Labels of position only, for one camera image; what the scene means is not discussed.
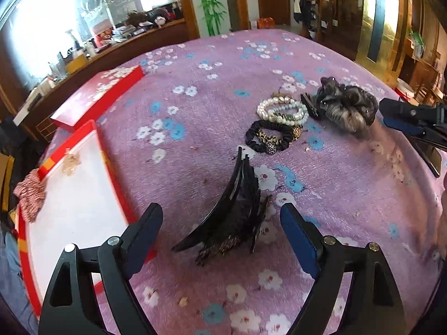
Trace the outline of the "grey sheer scrunchie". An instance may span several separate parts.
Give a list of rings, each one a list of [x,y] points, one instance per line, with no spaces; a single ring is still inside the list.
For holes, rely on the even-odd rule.
[[[312,118],[326,119],[352,135],[366,133],[379,108],[373,94],[356,85],[338,83],[333,76],[321,78],[314,95],[301,94],[301,103]]]

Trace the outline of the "red plaid scrunchie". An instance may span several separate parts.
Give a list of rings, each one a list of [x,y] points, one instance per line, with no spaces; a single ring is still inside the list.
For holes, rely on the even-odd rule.
[[[38,169],[33,169],[19,182],[13,193],[20,204],[23,220],[29,223],[35,222],[46,199],[46,186],[39,177]]]

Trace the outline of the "clear plastic hair claw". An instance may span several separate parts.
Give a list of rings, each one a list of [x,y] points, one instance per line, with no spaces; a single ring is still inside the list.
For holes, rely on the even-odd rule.
[[[79,154],[65,154],[62,162],[62,173],[64,173],[66,176],[72,176],[80,163],[81,160]]]

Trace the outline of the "large black hair claw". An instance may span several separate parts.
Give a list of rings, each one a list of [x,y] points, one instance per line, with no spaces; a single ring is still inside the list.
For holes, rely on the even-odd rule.
[[[211,211],[180,243],[172,247],[175,253],[189,250],[200,243],[204,246],[213,233],[224,223],[228,215],[236,208],[242,209],[243,213],[250,211],[256,214],[261,202],[261,189],[259,188],[258,177],[254,168],[250,164],[249,155],[245,154],[242,148],[238,149],[236,163],[232,176],[228,182],[219,201]]]

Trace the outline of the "black scrunchie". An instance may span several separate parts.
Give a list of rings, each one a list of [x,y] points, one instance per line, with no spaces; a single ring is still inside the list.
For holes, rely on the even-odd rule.
[[[265,120],[254,121],[246,132],[246,145],[259,154],[285,151],[295,139],[293,127]]]

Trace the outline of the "leopard print scrunchie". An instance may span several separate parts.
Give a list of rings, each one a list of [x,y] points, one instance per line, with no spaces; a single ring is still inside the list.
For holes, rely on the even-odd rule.
[[[302,134],[301,126],[293,126],[293,137],[285,141],[283,138],[278,138],[275,135],[268,135],[264,131],[260,130],[256,135],[259,141],[265,146],[266,153],[273,155],[276,152],[287,149],[291,142],[297,141]]]

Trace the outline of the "red jewelry tray box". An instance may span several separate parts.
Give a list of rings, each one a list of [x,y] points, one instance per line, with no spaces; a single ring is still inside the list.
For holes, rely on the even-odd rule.
[[[62,173],[65,154],[79,154],[72,176]],[[138,219],[117,180],[101,132],[92,120],[75,131],[39,167],[46,199],[33,223],[18,222],[23,282],[35,315],[40,315],[58,259],[68,243],[96,247]]]

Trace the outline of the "wooden headboard shelf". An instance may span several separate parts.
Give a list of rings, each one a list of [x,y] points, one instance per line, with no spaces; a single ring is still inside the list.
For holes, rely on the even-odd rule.
[[[104,70],[112,70],[148,51],[197,38],[199,38],[197,25],[181,19],[106,49],[41,98],[24,118],[20,128],[24,129],[32,139],[45,141],[47,136],[42,134],[43,122],[49,119],[57,108],[94,75]]]

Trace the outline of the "red box lid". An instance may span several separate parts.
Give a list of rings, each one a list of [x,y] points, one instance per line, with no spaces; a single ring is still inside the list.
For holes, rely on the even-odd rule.
[[[97,120],[112,104],[144,77],[139,65],[97,73],[51,115],[57,127],[73,132]]]

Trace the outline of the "purple floral bedspread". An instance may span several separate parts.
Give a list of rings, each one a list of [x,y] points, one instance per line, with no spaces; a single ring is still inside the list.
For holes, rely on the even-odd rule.
[[[316,92],[334,76],[377,98],[393,90],[340,54],[282,30],[246,30],[164,46],[118,67],[144,77],[97,120],[108,159],[135,214],[161,204],[156,255],[131,281],[161,334],[284,334],[312,285],[280,227],[291,203],[343,244],[376,241],[392,269],[405,333],[439,275],[436,231],[443,181],[408,140],[375,119],[366,138],[309,120],[273,156],[246,145],[257,105],[273,92]],[[240,247],[197,266],[196,249],[172,247],[222,194],[238,149],[270,195],[253,253]]]

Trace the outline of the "yellow box on shelf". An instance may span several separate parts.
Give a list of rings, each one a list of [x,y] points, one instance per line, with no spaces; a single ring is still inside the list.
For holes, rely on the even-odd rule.
[[[87,57],[85,56],[85,54],[81,54],[76,58],[72,59],[72,61],[66,65],[66,71],[69,75],[71,75],[76,71],[80,70],[81,68],[85,67],[87,64],[88,64]]]

